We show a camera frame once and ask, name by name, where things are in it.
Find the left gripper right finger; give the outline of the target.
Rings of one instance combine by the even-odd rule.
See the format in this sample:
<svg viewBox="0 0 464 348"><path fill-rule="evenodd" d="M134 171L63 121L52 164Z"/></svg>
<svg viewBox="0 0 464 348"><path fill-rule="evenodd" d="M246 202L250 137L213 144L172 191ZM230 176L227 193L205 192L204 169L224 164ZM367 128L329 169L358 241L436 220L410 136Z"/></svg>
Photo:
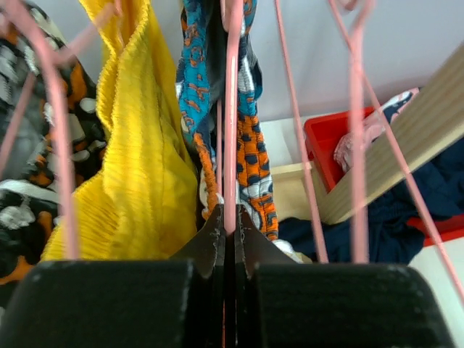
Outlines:
<svg viewBox="0 0 464 348"><path fill-rule="evenodd" d="M238 347L453 347L425 279L403 265L299 264L236 213Z"/></svg>

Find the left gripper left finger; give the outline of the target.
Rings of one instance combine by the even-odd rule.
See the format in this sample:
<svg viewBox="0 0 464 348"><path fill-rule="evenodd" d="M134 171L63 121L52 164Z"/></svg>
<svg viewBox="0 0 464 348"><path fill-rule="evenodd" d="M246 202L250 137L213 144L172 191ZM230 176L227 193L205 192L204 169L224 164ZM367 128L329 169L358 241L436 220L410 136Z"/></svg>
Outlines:
<svg viewBox="0 0 464 348"><path fill-rule="evenodd" d="M223 207L168 260L54 261L19 284L3 347L220 347Z"/></svg>

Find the navy blue shorts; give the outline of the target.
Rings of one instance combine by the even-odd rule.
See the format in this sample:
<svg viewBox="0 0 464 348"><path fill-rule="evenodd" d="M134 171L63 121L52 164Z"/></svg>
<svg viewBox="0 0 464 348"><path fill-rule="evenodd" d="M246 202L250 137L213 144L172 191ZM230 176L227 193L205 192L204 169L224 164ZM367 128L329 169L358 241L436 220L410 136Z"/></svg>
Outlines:
<svg viewBox="0 0 464 348"><path fill-rule="evenodd" d="M463 141L459 140L413 173L435 221L463 214ZM371 262L408 264L423 248L425 234L409 221L418 218L415 203L400 182L368 205L369 259ZM330 262L350 262L351 225L348 220L323 224ZM293 248L316 260L312 224L295 217L280 222L278 235Z"/></svg>

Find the pink whale print shorts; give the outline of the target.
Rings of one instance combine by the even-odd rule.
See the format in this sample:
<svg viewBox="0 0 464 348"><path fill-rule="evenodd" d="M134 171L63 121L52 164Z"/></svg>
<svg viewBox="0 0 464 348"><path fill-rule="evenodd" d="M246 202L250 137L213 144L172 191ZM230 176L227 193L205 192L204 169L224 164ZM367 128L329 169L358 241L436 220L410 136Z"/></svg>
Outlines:
<svg viewBox="0 0 464 348"><path fill-rule="evenodd" d="M416 87L403 91L381 105L381 111L388 123L391 123L400 115L420 90L421 87ZM385 131L380 117L380 112L375 109L362 122L364 129L363 146L366 149ZM352 167L352 138L351 132L343 135L333 153L333 159L344 173L348 172Z"/></svg>

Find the blue orange patterned shorts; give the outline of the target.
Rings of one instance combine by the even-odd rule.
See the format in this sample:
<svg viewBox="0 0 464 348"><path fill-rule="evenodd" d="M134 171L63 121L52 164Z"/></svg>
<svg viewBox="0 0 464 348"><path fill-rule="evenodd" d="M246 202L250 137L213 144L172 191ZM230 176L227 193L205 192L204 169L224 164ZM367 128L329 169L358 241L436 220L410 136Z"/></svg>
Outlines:
<svg viewBox="0 0 464 348"><path fill-rule="evenodd" d="M257 102L262 72L250 41L256 1L240 1L236 21L226 1L184 1L183 48L175 89L181 129L199 159L199 201L207 219L218 205L241 207L286 257L300 253L278 237L273 179Z"/></svg>

